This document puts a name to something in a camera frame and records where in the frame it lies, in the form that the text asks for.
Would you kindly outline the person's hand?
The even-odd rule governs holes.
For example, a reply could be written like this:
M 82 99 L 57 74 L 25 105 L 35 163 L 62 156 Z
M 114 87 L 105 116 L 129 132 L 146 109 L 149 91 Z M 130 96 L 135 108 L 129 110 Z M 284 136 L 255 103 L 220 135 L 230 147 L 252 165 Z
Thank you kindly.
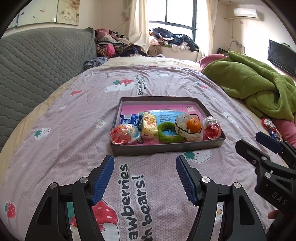
M 267 217 L 268 217 L 268 219 L 276 219 L 278 213 L 279 213 L 278 210 L 273 210 L 272 212 L 270 212 L 270 213 L 267 215 Z

